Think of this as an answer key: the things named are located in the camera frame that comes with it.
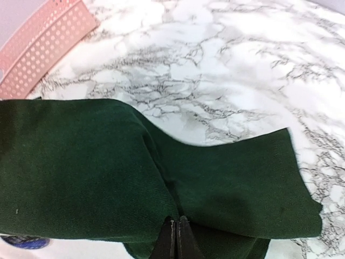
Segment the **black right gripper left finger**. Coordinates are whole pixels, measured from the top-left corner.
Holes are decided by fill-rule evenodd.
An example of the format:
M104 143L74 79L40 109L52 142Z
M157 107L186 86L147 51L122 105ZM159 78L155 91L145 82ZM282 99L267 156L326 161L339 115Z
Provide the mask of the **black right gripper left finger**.
M166 217L152 251L152 259L175 259L176 255L176 222Z

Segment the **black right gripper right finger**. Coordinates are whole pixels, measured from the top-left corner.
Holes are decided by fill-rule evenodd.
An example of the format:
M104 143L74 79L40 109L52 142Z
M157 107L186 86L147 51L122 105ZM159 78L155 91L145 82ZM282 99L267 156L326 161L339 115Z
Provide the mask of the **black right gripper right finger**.
M204 259L204 256L196 242L188 219L185 216L181 216L175 225L175 258Z

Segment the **white and green t-shirt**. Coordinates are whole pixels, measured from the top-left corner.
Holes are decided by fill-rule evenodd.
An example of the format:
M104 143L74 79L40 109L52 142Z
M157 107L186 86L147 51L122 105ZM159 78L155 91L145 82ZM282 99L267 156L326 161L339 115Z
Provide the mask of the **white and green t-shirt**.
M113 99L1 101L1 233L120 242L152 258L185 216L204 258L264 258L317 237L322 206L281 129L216 146L180 142Z

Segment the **round blue picture badge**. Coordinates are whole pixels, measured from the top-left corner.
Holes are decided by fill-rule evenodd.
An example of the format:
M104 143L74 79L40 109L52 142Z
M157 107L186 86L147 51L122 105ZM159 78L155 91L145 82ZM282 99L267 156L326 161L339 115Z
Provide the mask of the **round blue picture badge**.
M21 249L37 250L49 245L49 238L32 236L1 235L1 240L5 243Z

